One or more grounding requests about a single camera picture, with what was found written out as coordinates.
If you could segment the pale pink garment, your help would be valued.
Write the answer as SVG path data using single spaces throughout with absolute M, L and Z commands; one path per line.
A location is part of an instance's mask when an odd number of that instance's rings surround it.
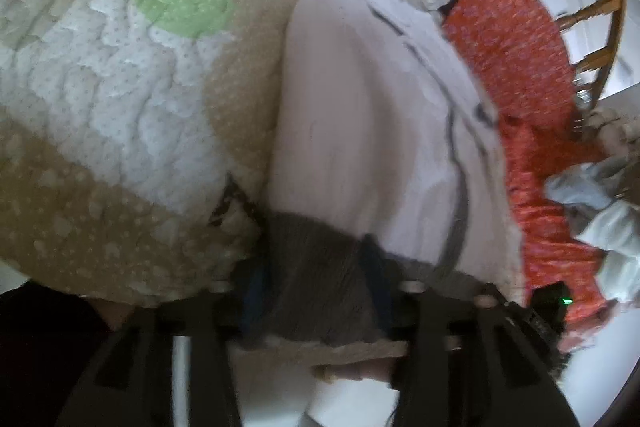
M 244 346 L 391 340 L 359 265 L 370 235 L 404 291 L 471 300 L 520 265 L 498 115 L 433 18 L 405 0 L 298 0 Z

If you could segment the grey white crumpled clothes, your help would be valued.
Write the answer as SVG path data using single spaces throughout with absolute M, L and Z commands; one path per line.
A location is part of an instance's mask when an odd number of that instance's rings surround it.
M 639 303 L 639 117 L 597 108 L 586 130 L 608 157 L 549 177 L 544 195 L 564 207 L 573 239 L 605 252 L 596 274 L 605 299 Z

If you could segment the red floral bed sheet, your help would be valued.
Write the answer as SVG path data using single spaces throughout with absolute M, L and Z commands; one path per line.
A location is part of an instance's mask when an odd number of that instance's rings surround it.
M 568 306 L 560 350 L 585 348 L 613 315 L 614 306 L 602 297 L 594 280 L 603 253 L 570 236 L 564 208 L 546 198 L 544 181 L 570 166 L 600 162 L 604 153 L 597 144 L 517 118 L 502 117 L 499 132 L 506 154 L 506 190 L 523 234 L 525 297 L 532 297 L 538 287 L 564 282 L 573 303 Z

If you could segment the red floral pillow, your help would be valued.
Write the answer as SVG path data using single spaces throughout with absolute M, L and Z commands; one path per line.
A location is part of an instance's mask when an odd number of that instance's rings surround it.
M 444 32 L 502 117 L 572 132 L 574 72 L 540 0 L 458 0 Z

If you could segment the heart patterned quilt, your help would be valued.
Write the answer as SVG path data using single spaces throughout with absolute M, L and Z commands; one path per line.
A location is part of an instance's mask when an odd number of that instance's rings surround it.
M 296 0 L 1 0 L 1 258 L 153 306 L 225 293 L 255 229 Z

